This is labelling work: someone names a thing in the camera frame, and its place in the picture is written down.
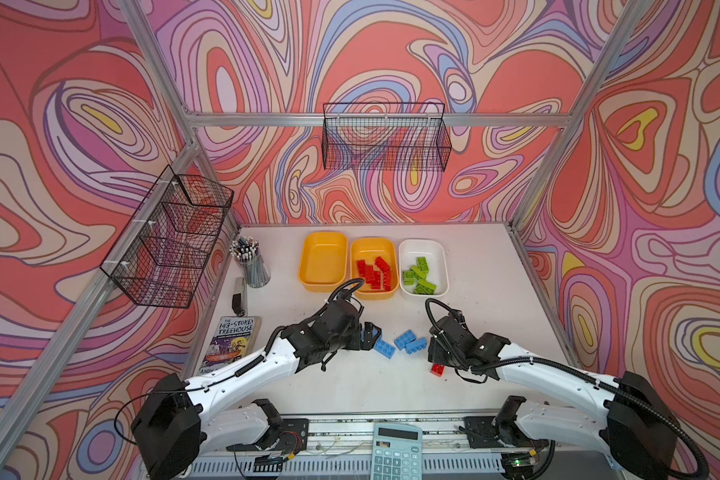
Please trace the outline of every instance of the orange container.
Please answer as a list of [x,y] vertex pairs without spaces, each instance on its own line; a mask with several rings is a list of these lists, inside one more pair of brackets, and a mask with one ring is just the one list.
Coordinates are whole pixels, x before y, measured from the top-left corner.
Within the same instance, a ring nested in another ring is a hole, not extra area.
[[298,281],[310,292],[330,293],[347,276],[347,237],[339,232],[307,236],[298,266]]
[[387,298],[392,298],[394,291],[398,289],[400,284],[398,260],[394,254],[394,244],[385,238],[358,238],[352,242],[349,260],[352,278],[360,276],[358,272],[358,260],[365,260],[366,264],[374,265],[377,256],[380,256],[384,259],[384,262],[389,264],[390,274],[392,276],[392,290],[389,292],[373,290],[370,284],[365,283],[360,290],[355,292],[355,296],[360,300],[386,300]]

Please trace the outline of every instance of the book cover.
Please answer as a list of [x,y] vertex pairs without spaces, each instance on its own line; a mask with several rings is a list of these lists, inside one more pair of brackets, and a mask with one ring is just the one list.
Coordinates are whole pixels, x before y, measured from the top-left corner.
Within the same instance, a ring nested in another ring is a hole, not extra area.
[[208,342],[197,375],[211,373],[250,353],[259,331],[259,323],[259,319],[254,316],[221,317],[215,335]]

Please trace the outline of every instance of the red block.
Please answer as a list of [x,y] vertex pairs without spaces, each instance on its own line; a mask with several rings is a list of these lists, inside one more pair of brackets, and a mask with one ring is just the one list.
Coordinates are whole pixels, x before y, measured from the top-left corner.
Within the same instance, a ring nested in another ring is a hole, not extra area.
[[384,259],[381,258],[380,256],[377,256],[377,257],[376,257],[376,262],[375,262],[375,263],[376,263],[376,266],[377,266],[378,268],[382,269],[383,271],[389,270],[389,264],[387,264],[386,262],[384,262]]

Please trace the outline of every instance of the blue lego brick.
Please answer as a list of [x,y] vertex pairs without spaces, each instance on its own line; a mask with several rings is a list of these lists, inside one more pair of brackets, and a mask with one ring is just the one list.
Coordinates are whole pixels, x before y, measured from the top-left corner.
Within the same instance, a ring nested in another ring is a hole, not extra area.
[[384,340],[376,340],[376,345],[373,346],[373,349],[381,353],[388,359],[392,360],[392,356],[394,355],[394,347],[386,343]]
[[409,355],[411,355],[413,352],[418,352],[419,350],[423,350],[427,348],[427,339],[421,338],[419,340],[416,340],[415,342],[410,342],[405,346],[405,351],[408,352]]
[[416,335],[414,335],[413,332],[409,330],[400,335],[398,338],[394,339],[394,345],[398,348],[398,350],[403,350],[407,344],[414,340],[416,340]]

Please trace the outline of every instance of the black wire basket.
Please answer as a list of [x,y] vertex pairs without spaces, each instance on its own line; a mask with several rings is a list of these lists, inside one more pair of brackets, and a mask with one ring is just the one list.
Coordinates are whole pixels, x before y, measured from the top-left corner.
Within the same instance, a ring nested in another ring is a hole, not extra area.
[[202,176],[174,174],[136,240],[102,270],[137,305],[189,308],[232,197]]
[[439,102],[323,104],[327,170],[445,171],[451,137]]

